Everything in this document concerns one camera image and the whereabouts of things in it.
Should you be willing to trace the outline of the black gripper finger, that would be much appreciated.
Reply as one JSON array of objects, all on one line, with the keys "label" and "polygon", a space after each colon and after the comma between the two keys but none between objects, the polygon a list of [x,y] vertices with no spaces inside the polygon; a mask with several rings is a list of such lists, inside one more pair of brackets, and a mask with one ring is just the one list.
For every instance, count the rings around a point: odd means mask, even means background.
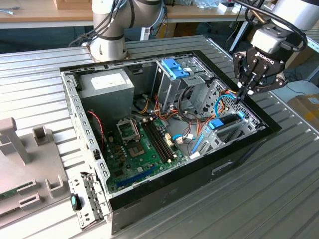
[{"label": "black gripper finger", "polygon": [[234,100],[234,103],[236,104],[245,99],[252,78],[251,75],[247,75],[244,62],[247,62],[246,51],[240,51],[233,54],[234,74],[235,78],[238,80],[237,87],[239,88]]},{"label": "black gripper finger", "polygon": [[269,84],[260,84],[261,79],[257,79],[257,76],[254,76],[252,81],[244,87],[243,98],[246,96],[256,95],[278,88],[282,88],[287,84],[287,79],[284,75],[284,72],[281,72],[275,76],[275,79],[272,83]]}]

